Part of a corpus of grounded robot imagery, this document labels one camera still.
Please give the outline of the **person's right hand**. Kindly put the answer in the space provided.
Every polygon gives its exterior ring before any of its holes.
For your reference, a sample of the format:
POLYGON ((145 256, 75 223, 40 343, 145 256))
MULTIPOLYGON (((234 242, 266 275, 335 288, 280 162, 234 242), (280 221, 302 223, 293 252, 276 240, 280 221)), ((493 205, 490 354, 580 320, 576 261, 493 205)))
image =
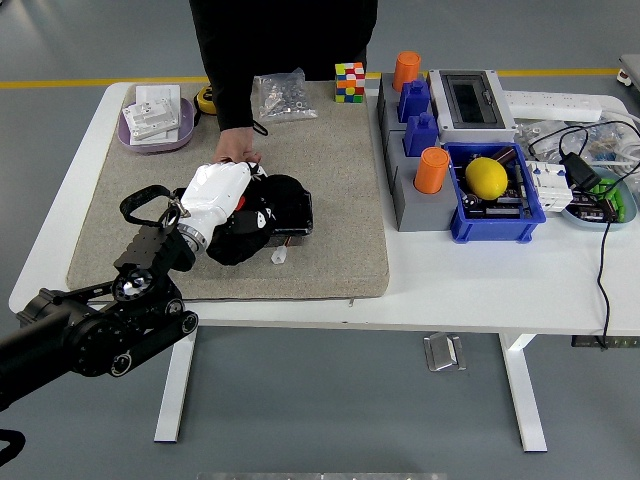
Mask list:
POLYGON ((254 149, 253 140, 254 129, 252 127, 222 130, 212 162, 259 163, 262 156, 254 149))

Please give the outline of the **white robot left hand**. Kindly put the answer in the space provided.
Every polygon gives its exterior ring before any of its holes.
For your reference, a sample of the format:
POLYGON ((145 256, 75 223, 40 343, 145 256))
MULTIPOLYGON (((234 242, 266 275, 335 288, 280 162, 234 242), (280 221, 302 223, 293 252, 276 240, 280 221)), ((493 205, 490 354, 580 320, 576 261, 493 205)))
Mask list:
POLYGON ((200 166, 181 198, 188 212, 180 223, 210 240, 214 229, 223 225, 236 209, 254 177, 265 170, 253 162, 218 162, 200 166))

